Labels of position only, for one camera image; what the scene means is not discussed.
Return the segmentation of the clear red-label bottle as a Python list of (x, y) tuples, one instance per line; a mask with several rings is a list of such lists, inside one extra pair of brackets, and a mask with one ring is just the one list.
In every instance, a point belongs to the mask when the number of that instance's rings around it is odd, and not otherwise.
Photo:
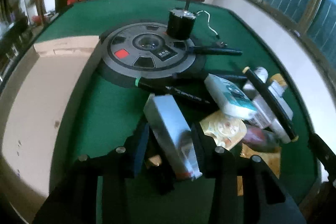
[(267, 153), (276, 153), (281, 150), (280, 141), (274, 133), (249, 124), (246, 128), (247, 133), (241, 141), (252, 150)]

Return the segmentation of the black cylindrical motor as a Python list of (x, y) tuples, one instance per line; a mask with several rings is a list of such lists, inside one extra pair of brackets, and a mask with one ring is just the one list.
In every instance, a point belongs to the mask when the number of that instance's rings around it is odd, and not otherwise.
[(166, 30), (169, 37), (176, 40), (190, 38), (197, 16), (189, 10), (189, 6), (190, 0), (187, 0), (184, 8), (175, 8), (169, 11)]

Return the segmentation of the teal cartoon tissue pack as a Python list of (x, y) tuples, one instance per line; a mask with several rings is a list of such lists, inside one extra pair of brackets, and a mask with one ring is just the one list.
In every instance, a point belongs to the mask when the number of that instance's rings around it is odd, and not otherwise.
[(206, 89), (223, 114), (249, 120), (257, 113), (252, 101), (232, 82), (209, 74), (204, 80)]

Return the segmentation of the flat cardboard tray box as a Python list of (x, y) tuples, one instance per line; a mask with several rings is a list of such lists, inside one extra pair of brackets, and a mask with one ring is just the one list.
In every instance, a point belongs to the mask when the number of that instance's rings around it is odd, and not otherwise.
[(62, 178), (72, 125), (100, 59), (95, 35), (35, 43), (1, 92), (1, 192), (27, 223)]

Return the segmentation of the black pen green band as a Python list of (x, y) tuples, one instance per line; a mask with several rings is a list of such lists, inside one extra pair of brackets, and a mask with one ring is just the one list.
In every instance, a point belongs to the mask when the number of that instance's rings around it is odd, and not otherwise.
[(164, 96), (164, 95), (169, 94), (169, 95), (172, 95), (172, 96), (185, 97), (185, 98), (189, 98), (189, 99), (192, 99), (192, 100), (196, 100), (198, 102), (203, 102), (203, 103), (206, 103), (206, 104), (210, 104), (209, 100), (206, 100), (204, 98), (201, 98), (201, 97), (192, 95), (190, 93), (184, 92), (184, 91), (182, 91), (180, 89), (177, 89), (173, 86), (160, 86), (160, 85), (150, 84), (143, 77), (136, 78), (134, 84), (137, 88), (140, 88), (140, 89), (145, 90), (147, 92), (153, 93), (156, 96)]

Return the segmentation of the cream round-dial compact case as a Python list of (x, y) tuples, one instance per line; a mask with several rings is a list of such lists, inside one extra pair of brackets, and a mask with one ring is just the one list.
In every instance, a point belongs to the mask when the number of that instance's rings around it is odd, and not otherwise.
[(247, 127), (241, 119), (225, 115), (220, 110), (199, 123), (205, 135), (212, 137), (217, 146), (228, 151), (235, 147), (247, 133)]

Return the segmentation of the black pen blue band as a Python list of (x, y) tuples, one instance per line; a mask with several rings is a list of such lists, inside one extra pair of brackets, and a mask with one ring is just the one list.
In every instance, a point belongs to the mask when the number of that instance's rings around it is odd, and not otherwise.
[(188, 47), (186, 50), (188, 54), (195, 55), (227, 55), (227, 56), (241, 56), (241, 50), (232, 48), (210, 47), (210, 46), (194, 46)]

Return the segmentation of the white pill bottle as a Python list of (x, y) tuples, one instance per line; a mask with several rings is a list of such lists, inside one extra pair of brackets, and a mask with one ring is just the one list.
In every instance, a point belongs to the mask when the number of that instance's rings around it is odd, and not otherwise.
[(268, 79), (268, 71), (264, 67), (257, 67), (253, 71), (253, 73), (255, 75), (253, 77), (253, 80), (250, 81), (250, 78), (248, 77), (248, 80), (243, 85), (243, 92), (251, 100), (259, 94), (258, 90), (255, 87), (256, 79), (258, 78), (258, 82), (261, 82), (263, 84), (265, 84)]

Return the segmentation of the black stick gold ends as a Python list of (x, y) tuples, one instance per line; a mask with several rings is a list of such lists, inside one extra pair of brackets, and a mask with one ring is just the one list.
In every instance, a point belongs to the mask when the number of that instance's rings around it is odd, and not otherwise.
[[(243, 69), (243, 74), (246, 76), (247, 80), (248, 77), (250, 78), (250, 81), (253, 80), (253, 77), (255, 76), (253, 71), (254, 70), (252, 70), (250, 67), (245, 67)], [(259, 79), (257, 78), (255, 87), (280, 122), (280, 125), (282, 125), (282, 127), (284, 128), (291, 142), (297, 141), (298, 135), (294, 132), (294, 129), (292, 128), (292, 120), (288, 118), (288, 116), (284, 112), (284, 109), (281, 107), (275, 96), (268, 89), (270, 77), (272, 76), (268, 75), (268, 79), (265, 84), (258, 82)]]

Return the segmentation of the white medicine box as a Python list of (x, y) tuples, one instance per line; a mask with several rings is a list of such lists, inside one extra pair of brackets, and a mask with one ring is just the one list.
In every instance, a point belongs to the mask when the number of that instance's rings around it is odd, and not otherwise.
[(284, 144), (290, 143), (290, 138), (262, 96), (257, 95), (252, 102), (257, 109), (257, 113), (249, 120), (249, 123), (261, 129), (269, 127), (280, 141)]

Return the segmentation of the silver red-ended carton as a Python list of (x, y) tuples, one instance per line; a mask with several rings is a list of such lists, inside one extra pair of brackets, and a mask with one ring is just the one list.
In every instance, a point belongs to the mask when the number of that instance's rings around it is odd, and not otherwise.
[(201, 177), (191, 129), (174, 97), (150, 94), (143, 112), (177, 178)]

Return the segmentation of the grey round weight plate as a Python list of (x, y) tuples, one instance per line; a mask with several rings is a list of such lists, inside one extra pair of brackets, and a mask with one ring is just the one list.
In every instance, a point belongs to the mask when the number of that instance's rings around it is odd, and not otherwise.
[(198, 73), (206, 63), (202, 55), (189, 55), (187, 47), (201, 46), (194, 36), (175, 40), (162, 22), (135, 21), (114, 26), (100, 35), (102, 58), (97, 72), (108, 82), (123, 88), (135, 86), (135, 79), (170, 79), (179, 72)]

